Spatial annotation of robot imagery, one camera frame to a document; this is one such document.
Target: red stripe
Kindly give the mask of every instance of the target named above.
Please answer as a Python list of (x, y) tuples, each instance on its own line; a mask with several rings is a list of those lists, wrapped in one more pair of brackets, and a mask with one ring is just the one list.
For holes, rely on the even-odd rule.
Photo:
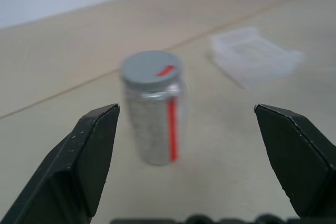
[(168, 101), (168, 117), (170, 131), (170, 159), (177, 159), (177, 116), (176, 116), (176, 98)]
[(175, 69), (175, 66), (168, 65), (161, 72), (157, 73), (156, 76), (166, 76), (167, 74), (169, 74), (174, 69)]

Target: gray lid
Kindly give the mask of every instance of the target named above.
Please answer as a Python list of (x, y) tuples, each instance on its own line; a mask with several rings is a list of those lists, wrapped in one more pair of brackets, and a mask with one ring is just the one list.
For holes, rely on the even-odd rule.
[(145, 51), (127, 58), (121, 78), (131, 89), (154, 91), (177, 81), (182, 72), (180, 60), (170, 52)]

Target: beige floor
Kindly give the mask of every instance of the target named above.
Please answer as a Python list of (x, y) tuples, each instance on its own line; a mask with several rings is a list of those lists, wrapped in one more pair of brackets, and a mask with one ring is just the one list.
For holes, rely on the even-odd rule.
[(0, 30), (0, 117), (286, 0), (118, 0)]

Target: jar lid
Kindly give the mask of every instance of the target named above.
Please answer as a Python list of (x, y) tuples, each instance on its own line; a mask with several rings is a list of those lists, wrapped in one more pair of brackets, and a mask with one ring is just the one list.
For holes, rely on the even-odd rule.
[(121, 66), (126, 86), (142, 91), (159, 91), (178, 81), (182, 63), (170, 52), (144, 51), (127, 58)]

